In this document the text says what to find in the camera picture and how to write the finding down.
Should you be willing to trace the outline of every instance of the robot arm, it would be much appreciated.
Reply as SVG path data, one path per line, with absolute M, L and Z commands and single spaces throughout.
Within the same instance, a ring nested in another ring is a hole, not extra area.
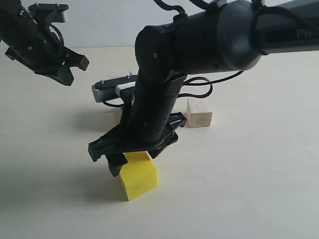
M 102 92 L 95 96 L 114 99 L 116 93 L 124 101 L 120 124 L 89 144 L 93 161 L 105 155 L 114 176 L 126 163 L 123 153 L 147 151 L 155 158 L 178 140 L 175 130 L 186 119 L 171 111 L 188 75 L 245 71 L 270 53 L 319 50 L 319 0 L 276 7 L 263 6 L 262 0 L 191 1 L 204 11 L 187 16 L 180 6 L 155 0 L 179 15 L 173 23 L 146 26 L 138 34 L 140 69 L 134 86 L 120 78 L 120 86 L 112 81 L 106 88 L 103 82 L 93 87 Z
M 64 46 L 63 37 L 53 22 L 64 22 L 64 4 L 34 4 L 27 11 L 20 0 L 0 0 L 0 41 L 5 53 L 34 73 L 70 86 L 74 80 L 70 67 L 85 71 L 88 59 Z M 58 37 L 49 27 L 53 27 Z

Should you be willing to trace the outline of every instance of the yellow cube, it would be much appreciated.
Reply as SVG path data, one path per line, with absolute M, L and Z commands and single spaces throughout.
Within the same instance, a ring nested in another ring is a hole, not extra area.
M 128 200 L 158 186 L 157 170 L 146 152 L 125 153 L 128 163 L 120 171 L 120 179 Z

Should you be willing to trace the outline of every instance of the white wall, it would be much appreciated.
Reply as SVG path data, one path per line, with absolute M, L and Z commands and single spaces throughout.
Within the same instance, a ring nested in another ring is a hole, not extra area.
M 24 7 L 36 0 L 21 0 Z M 132 46 L 145 25 L 170 23 L 176 12 L 160 9 L 153 0 L 38 0 L 70 6 L 68 22 L 58 24 L 68 47 Z M 193 14 L 200 11 L 188 0 L 164 0 L 180 4 Z M 288 0 L 266 0 L 277 5 Z

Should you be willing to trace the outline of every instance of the white table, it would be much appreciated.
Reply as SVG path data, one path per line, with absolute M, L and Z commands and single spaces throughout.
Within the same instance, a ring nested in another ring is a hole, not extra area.
M 78 51 L 91 65 L 70 88 L 1 52 L 1 239 L 319 238 L 319 53 L 267 56 L 215 85 L 213 125 L 179 129 L 154 161 L 159 187 L 126 202 L 87 146 L 114 126 L 91 85 L 136 73 L 134 50 Z

